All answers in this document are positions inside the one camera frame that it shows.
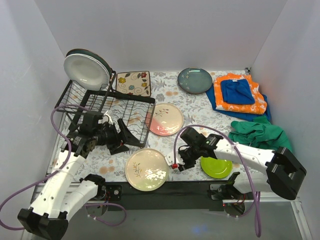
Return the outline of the white bowl plate front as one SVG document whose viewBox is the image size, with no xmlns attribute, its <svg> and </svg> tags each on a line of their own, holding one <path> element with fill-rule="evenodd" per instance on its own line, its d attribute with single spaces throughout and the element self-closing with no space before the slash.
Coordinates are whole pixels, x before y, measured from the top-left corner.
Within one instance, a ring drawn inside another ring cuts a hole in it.
<svg viewBox="0 0 320 240">
<path fill-rule="evenodd" d="M 89 55 L 86 55 L 86 54 L 82 54 L 82 55 L 84 55 L 85 57 L 87 57 L 87 58 L 89 58 L 89 59 L 91 59 L 91 60 L 93 60 L 95 62 L 97 62 L 103 68 L 103 70 L 105 71 L 105 73 L 107 75 L 107 80 L 108 81 L 110 80 L 110 74 L 109 74 L 107 68 L 101 62 L 99 62 L 98 60 L 96 60 L 95 58 L 93 58 L 93 57 L 91 57 Z"/>
</svg>

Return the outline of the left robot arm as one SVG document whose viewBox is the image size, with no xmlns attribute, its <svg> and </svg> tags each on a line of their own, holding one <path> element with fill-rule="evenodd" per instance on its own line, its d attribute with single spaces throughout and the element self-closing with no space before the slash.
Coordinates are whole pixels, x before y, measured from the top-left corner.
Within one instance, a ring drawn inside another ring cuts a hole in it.
<svg viewBox="0 0 320 240">
<path fill-rule="evenodd" d="M 127 145 L 136 141 L 124 121 L 117 124 L 108 114 L 98 111 L 84 113 L 80 124 L 73 123 L 64 137 L 66 145 L 59 152 L 52 176 L 29 208 L 22 208 L 17 218 L 24 229 L 47 240 L 60 240 L 65 235 L 69 221 L 90 200 L 96 206 L 113 206 L 118 197 L 116 186 L 108 185 L 105 178 L 89 174 L 80 179 L 80 185 L 67 195 L 68 188 L 80 166 L 97 146 L 106 146 L 111 155 L 128 151 Z"/>
</svg>

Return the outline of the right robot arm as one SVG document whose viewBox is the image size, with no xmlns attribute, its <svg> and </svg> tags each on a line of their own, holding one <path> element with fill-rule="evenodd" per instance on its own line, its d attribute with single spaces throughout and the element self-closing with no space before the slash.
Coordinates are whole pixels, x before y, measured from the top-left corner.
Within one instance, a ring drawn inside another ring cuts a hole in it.
<svg viewBox="0 0 320 240">
<path fill-rule="evenodd" d="M 185 142 L 184 146 L 173 148 L 171 166 L 179 171 L 194 167 L 201 157 L 243 165 L 245 176 L 236 176 L 226 186 L 227 195 L 232 199 L 249 192 L 273 192 L 293 201 L 307 175 L 306 169 L 286 147 L 276 150 L 255 148 L 233 142 L 218 130 L 204 136 L 194 129 L 194 125 L 182 128 L 176 138 Z"/>
</svg>

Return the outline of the cream green plate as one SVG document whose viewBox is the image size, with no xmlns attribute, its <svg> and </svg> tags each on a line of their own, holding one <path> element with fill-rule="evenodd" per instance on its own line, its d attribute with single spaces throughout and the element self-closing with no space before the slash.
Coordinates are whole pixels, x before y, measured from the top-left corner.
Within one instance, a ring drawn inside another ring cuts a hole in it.
<svg viewBox="0 0 320 240">
<path fill-rule="evenodd" d="M 150 192 L 166 182 L 169 166 L 161 152 L 143 148 L 134 152 L 126 161 L 125 177 L 134 189 Z"/>
</svg>

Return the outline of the large dark teal plate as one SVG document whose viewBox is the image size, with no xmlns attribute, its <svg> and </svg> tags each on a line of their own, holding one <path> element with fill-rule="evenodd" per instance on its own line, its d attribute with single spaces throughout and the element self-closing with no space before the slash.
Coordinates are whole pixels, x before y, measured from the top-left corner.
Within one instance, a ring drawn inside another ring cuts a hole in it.
<svg viewBox="0 0 320 240">
<path fill-rule="evenodd" d="M 90 51 L 90 50 L 87 50 L 87 49 L 83 49 L 83 48 L 74 48 L 74 49 L 71 49 L 69 50 L 65 57 L 69 56 L 69 55 L 72 55 L 72 54 L 84 54 L 84 55 L 87 55 L 87 56 L 90 56 L 92 58 L 94 58 L 95 60 L 98 60 L 108 71 L 108 73 L 110 75 L 112 75 L 112 68 L 109 66 L 109 64 L 101 57 L 99 56 L 98 54 Z"/>
</svg>

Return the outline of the black wire dish rack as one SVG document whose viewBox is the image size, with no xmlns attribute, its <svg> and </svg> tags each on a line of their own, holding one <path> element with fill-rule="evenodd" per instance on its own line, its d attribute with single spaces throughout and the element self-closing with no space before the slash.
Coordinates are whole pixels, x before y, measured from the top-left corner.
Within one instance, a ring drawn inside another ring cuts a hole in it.
<svg viewBox="0 0 320 240">
<path fill-rule="evenodd" d="M 109 83 L 103 84 L 100 90 L 88 90 L 74 80 L 70 80 L 63 90 L 56 107 L 68 105 L 59 109 L 67 115 L 68 130 L 83 121 L 85 112 L 82 106 L 90 111 L 106 113 L 115 125 L 117 132 L 121 131 L 118 120 L 122 120 L 134 139 L 128 140 L 127 145 L 143 148 L 147 144 L 152 121 L 155 99 L 147 96 L 137 96 L 121 93 L 116 90 L 116 72 L 113 70 Z"/>
</svg>

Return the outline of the white bowl plate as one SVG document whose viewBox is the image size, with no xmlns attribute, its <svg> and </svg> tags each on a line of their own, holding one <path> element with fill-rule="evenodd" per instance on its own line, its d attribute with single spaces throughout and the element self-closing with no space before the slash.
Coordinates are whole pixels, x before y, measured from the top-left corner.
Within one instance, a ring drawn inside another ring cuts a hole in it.
<svg viewBox="0 0 320 240">
<path fill-rule="evenodd" d="M 107 80 L 108 81 L 110 80 L 110 74 L 109 74 L 107 68 L 101 62 L 99 62 L 98 60 L 96 60 L 95 58 L 93 58 L 93 57 L 91 57 L 89 55 L 86 55 L 86 54 L 82 54 L 82 55 L 84 55 L 85 57 L 87 57 L 87 58 L 89 58 L 89 59 L 91 59 L 91 60 L 93 60 L 95 62 L 97 62 L 103 68 L 103 70 L 105 71 L 105 73 L 107 75 Z"/>
<path fill-rule="evenodd" d="M 63 67 L 70 80 L 76 81 L 87 90 L 99 91 L 103 85 L 109 83 L 104 69 L 83 54 L 67 56 Z"/>
</svg>

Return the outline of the small teal plate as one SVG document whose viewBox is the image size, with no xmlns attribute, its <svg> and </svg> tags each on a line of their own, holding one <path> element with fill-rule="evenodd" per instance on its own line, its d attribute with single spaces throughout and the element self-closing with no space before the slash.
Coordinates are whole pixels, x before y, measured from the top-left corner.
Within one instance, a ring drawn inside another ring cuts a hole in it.
<svg viewBox="0 0 320 240">
<path fill-rule="evenodd" d="M 185 92 L 198 95 L 205 93 L 213 86 L 213 79 L 206 70 L 189 67 L 178 74 L 177 83 Z"/>
</svg>

